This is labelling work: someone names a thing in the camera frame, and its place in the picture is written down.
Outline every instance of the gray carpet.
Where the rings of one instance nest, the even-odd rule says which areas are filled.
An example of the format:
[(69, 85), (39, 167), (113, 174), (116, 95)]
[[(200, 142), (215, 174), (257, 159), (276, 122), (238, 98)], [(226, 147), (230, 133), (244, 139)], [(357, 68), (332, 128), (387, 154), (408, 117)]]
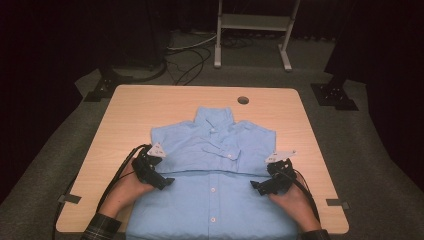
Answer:
[[(173, 46), (188, 46), (205, 38), (174, 33)], [(223, 49), (223, 66), (213, 68), (213, 54), (200, 75), (189, 85), (294, 88), (302, 99), (324, 160), (341, 200), (350, 205), (346, 217), (350, 230), (332, 239), (424, 239), (424, 194), (391, 161), (367, 109), (365, 85), (347, 81), (344, 89), (359, 111), (321, 107), (311, 83), (327, 83), (323, 72), (334, 42), (292, 39), (288, 55), (293, 72), (282, 68), (276, 39), (246, 40), (240, 49)], [(193, 52), (167, 57), (187, 70), (200, 58)], [(159, 78), (143, 83), (172, 85), (182, 75), (175, 64)], [(145, 77), (143, 69), (118, 70)], [(189, 80), (192, 72), (182, 80)], [(98, 71), (76, 85), (83, 96), (96, 86)], [(81, 102), (44, 145), (24, 176), (0, 206), (0, 239), (52, 239), (57, 198), (65, 191), (84, 160), (109, 99)], [(56, 233), (56, 239), (79, 235)]]

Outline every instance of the human hand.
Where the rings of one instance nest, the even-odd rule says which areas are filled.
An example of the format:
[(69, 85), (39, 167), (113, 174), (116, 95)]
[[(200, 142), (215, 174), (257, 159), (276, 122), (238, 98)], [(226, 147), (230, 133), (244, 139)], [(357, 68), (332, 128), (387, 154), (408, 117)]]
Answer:
[[(297, 174), (297, 180), (303, 184), (304, 179)], [(283, 208), (285, 212), (293, 218), (304, 232), (321, 229), (321, 224), (315, 218), (308, 198), (295, 184), (282, 194), (268, 194), (269, 199)]]
[(137, 198), (155, 189), (152, 185), (142, 183), (134, 173), (131, 159), (99, 209), (99, 213), (116, 218), (119, 211), (132, 204)]

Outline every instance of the person's left hand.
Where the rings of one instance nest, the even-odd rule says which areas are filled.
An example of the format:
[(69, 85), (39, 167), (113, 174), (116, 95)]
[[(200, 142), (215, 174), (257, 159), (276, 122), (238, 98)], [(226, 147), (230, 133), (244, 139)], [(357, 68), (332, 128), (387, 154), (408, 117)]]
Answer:
[(111, 218), (116, 218), (119, 211), (132, 204), (137, 198), (148, 193), (155, 188), (146, 183), (140, 182), (132, 167), (131, 159), (121, 174), (121, 179), (115, 184), (109, 195), (99, 209), (99, 213)]

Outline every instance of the cable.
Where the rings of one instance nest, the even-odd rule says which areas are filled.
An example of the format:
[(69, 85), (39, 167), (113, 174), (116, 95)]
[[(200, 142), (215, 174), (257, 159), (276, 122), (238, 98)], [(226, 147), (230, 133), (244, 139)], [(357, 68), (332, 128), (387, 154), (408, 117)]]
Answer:
[(215, 38), (216, 38), (216, 34), (215, 34), (213, 37), (211, 37), (211, 38), (209, 38), (209, 39), (207, 39), (207, 40), (204, 40), (204, 41), (202, 41), (202, 42), (196, 43), (196, 44), (194, 44), (194, 45), (187, 46), (187, 47), (178, 47), (178, 48), (171, 48), (171, 47), (168, 47), (168, 50), (171, 50), (171, 51), (178, 51), (178, 50), (185, 50), (185, 49), (195, 48), (195, 47), (201, 46), (201, 45), (203, 45), (203, 44), (206, 44), (206, 43), (208, 43), (208, 42), (210, 42), (210, 41), (214, 40)]
[(124, 160), (124, 162), (121, 164), (121, 166), (119, 167), (118, 171), (116, 172), (115, 176), (112, 178), (112, 180), (110, 181), (109, 185), (106, 187), (105, 191), (103, 192), (102, 197), (100, 198), (99, 204), (97, 205), (97, 209), (96, 212), (99, 211), (100, 207), (102, 206), (103, 202), (105, 201), (105, 199), (107, 198), (107, 195), (109, 194), (110, 190), (113, 188), (113, 186), (115, 185), (116, 182), (118, 182), (122, 177), (121, 174), (124, 171), (124, 168), (127, 166), (128, 162), (131, 160), (131, 158), (134, 156), (134, 154), (143, 147), (146, 147), (147, 145), (140, 145), (136, 148), (134, 148), (130, 154), (127, 156), (127, 158)]
[(231, 49), (241, 49), (245, 47), (250, 47), (252, 45), (253, 45), (253, 40), (251, 38), (234, 37), (234, 36), (224, 37), (221, 43), (222, 47), (231, 48)]
[(285, 172), (281, 171), (280, 169), (275, 168), (275, 171), (278, 172), (278, 173), (283, 174), (292, 183), (294, 183), (303, 192), (303, 194), (305, 194), (306, 198), (308, 199), (308, 201), (309, 201), (309, 203), (311, 205), (311, 208), (312, 208), (312, 211), (313, 211), (313, 213), (315, 215), (315, 218), (318, 220), (318, 222), (320, 222), (320, 217), (319, 217), (317, 205), (316, 205), (315, 200), (314, 200), (314, 198), (312, 196), (312, 193), (309, 191), (309, 187), (307, 187), (308, 184), (306, 183), (306, 179), (302, 176), (302, 174), (300, 174), (299, 171), (294, 170), (295, 172), (298, 172), (300, 174), (300, 176), (303, 179), (303, 182), (305, 182), (305, 184), (306, 184), (306, 187), (303, 184), (301, 184), (299, 181), (297, 181), (296, 179), (290, 177)]
[[(207, 53), (208, 53), (208, 55), (206, 56), (206, 57), (203, 57), (202, 56), (202, 54), (200, 54), (198, 51), (195, 51), (194, 49), (186, 49), (186, 50), (181, 50), (181, 51), (176, 51), (176, 52), (170, 52), (170, 53), (168, 53), (168, 55), (169, 56), (171, 56), (171, 55), (175, 55), (175, 54), (179, 54), (179, 53), (183, 53), (183, 52), (192, 52), (192, 53), (195, 53), (197, 56), (199, 56), (200, 57), (200, 59), (201, 59), (201, 61), (199, 62), (199, 63), (197, 63), (197, 64), (195, 64), (193, 67), (191, 67), (190, 69), (188, 69), (187, 71), (185, 71), (184, 72), (184, 74), (183, 75), (181, 75), (177, 80), (175, 80), (173, 77), (172, 77), (172, 74), (168, 71), (168, 73), (171, 75), (171, 78), (172, 78), (172, 80), (173, 80), (173, 85), (178, 85), (179, 83), (184, 83), (183, 85), (184, 86), (187, 86), (189, 83), (191, 83), (197, 76), (199, 76), (199, 74), (202, 72), (202, 70), (203, 70), (203, 67), (204, 67), (204, 63), (205, 63), (205, 61), (207, 60), (207, 59), (209, 59), (210, 58), (210, 56), (211, 56), (211, 51), (209, 50), (209, 49), (207, 49), (207, 48), (203, 48), (203, 47), (199, 47), (198, 49), (202, 49), (202, 50), (204, 50), (204, 51), (206, 51)], [(177, 66), (177, 69), (179, 70), (179, 71), (182, 71), (180, 68), (179, 68), (179, 66), (178, 66), (178, 64), (175, 64), (176, 66)], [(196, 73), (196, 75), (194, 76), (194, 77), (192, 77), (191, 79), (189, 79), (189, 80), (182, 80), (183, 79), (183, 77), (184, 76), (186, 76), (186, 75), (188, 75), (193, 69), (195, 69), (196, 67), (198, 67), (198, 66), (201, 66), (200, 67), (200, 69), (199, 69), (199, 71)]]
[(127, 173), (127, 174), (125, 174), (125, 175), (123, 175), (123, 176), (120, 176), (120, 177), (119, 177), (119, 180), (121, 180), (122, 178), (124, 178), (124, 177), (126, 177), (126, 176), (128, 176), (128, 175), (131, 175), (131, 174), (133, 174), (133, 173), (135, 173), (135, 171), (132, 171), (132, 172)]

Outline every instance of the wooden table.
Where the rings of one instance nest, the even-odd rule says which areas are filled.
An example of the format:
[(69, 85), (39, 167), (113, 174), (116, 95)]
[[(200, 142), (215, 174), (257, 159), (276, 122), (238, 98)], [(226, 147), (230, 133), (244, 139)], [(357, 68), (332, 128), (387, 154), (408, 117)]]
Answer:
[[(239, 97), (249, 99), (240, 104)], [(316, 201), (321, 223), (330, 233), (349, 229), (299, 94), (294, 89), (121, 85), (109, 103), (70, 194), (78, 204), (65, 203), (56, 224), (60, 232), (83, 232), (95, 214), (103, 191), (130, 151), (150, 143), (152, 127), (193, 120), (199, 106), (230, 107), (234, 120), (249, 120), (277, 132), (279, 151), (296, 150), (293, 166), (306, 178)], [(131, 214), (118, 216), (124, 232)]]

